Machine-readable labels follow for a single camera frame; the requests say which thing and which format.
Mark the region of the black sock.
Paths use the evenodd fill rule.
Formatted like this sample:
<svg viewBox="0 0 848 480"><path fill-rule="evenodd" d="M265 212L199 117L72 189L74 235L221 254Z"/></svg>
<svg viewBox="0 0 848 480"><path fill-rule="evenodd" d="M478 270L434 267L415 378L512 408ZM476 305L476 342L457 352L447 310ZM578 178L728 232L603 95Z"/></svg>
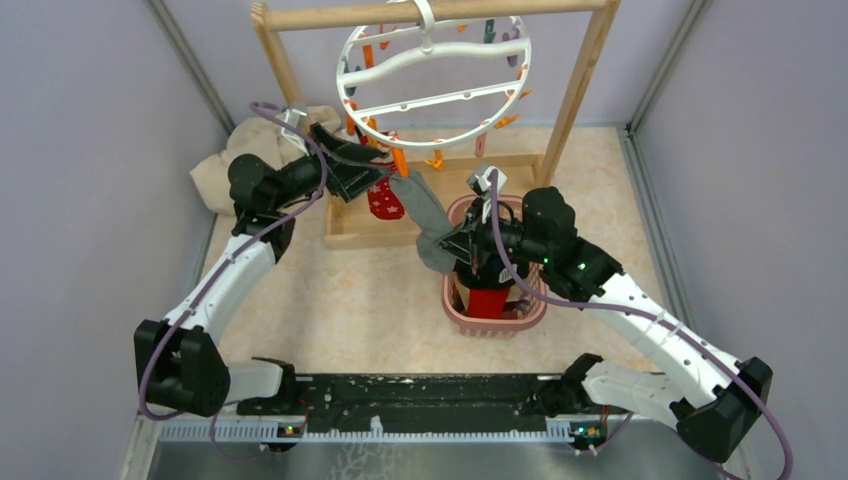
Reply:
<svg viewBox="0 0 848 480"><path fill-rule="evenodd" d="M468 289L501 290L515 284L505 264L494 255L476 270L469 264L457 261L453 272L458 282Z"/></svg>

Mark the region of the grey sock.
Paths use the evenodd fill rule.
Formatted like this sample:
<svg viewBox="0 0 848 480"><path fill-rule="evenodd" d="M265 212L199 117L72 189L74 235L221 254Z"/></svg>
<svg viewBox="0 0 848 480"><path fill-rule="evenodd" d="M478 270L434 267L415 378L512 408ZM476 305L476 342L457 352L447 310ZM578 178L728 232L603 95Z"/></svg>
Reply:
<svg viewBox="0 0 848 480"><path fill-rule="evenodd" d="M443 250L439 240L453 230L447 212L420 172L411 170L404 177L389 177L389 187L406 213L420 229L416 238L417 254L430 270L442 275L453 271L456 258Z"/></svg>

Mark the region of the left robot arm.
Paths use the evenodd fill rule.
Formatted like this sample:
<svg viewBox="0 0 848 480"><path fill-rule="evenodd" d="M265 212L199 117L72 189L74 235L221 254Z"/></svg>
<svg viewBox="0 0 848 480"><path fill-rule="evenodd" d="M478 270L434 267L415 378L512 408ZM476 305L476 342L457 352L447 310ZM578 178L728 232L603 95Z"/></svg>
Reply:
<svg viewBox="0 0 848 480"><path fill-rule="evenodd" d="M218 344L252 288L288 250L298 215L324 194L349 202L388 175L380 163L387 154L378 148L338 138L319 123L301 138L307 153L279 169L251 153L231 162L236 224L225 250L177 307L136 328L138 403L147 418L211 417L253 399L277 414L297 406L290 364L255 358L227 365Z"/></svg>

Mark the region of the plain red sock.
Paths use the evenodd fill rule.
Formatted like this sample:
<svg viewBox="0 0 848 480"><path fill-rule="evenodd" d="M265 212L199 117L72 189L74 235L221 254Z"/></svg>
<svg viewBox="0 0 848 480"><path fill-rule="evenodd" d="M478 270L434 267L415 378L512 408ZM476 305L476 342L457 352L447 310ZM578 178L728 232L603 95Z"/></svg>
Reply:
<svg viewBox="0 0 848 480"><path fill-rule="evenodd" d="M471 318L501 319L510 288L470 289L466 315Z"/></svg>

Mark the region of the pink plastic laundry basket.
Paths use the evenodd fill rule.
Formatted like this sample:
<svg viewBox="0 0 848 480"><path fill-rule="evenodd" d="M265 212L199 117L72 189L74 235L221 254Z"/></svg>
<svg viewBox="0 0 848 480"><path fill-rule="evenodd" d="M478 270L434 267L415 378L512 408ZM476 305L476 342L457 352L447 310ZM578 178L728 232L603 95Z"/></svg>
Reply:
<svg viewBox="0 0 848 480"><path fill-rule="evenodd" d="M443 278L442 308L460 334L480 338L512 338L537 326L548 306L524 291L503 267L490 257L484 277L457 261Z"/></svg>

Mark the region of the red snowflake sock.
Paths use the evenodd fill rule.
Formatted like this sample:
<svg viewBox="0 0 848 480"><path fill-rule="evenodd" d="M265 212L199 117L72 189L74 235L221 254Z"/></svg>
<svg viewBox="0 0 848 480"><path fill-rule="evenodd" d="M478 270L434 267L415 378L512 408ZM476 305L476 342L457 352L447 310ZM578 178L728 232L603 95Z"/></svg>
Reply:
<svg viewBox="0 0 848 480"><path fill-rule="evenodd" d="M405 209L391 190L389 179L383 178L366 192L370 213L378 220L394 221L405 216Z"/></svg>

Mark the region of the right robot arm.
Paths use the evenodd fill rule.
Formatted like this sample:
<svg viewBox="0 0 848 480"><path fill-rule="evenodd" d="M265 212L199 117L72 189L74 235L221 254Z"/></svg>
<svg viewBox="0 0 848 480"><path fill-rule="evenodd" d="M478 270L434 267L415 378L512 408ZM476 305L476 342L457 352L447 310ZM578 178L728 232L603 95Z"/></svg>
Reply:
<svg viewBox="0 0 848 480"><path fill-rule="evenodd" d="M580 356L562 378L572 410L610 406L642 415L715 463L727 461L758 420L771 418L771 367L713 346L652 300L618 260L580 236L575 211L556 188L528 192L517 218L501 217L493 197L478 197L438 245L474 269L497 260L515 283L516 265L535 264L545 290L532 297L593 315L654 364L645 372Z"/></svg>

